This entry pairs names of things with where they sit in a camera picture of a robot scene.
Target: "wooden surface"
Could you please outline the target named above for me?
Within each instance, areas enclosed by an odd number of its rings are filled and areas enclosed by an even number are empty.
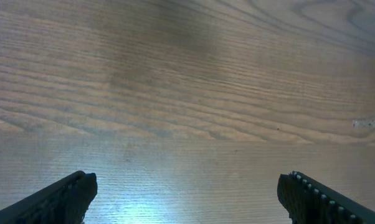
[[[0,149],[0,209],[82,169],[98,176],[86,223],[287,224],[277,181],[300,170],[375,211],[375,147],[0,134]]]
[[[0,131],[375,144],[375,0],[0,0]]]
[[[375,0],[0,0],[0,209],[82,169],[87,223],[289,223],[299,170],[375,210]]]

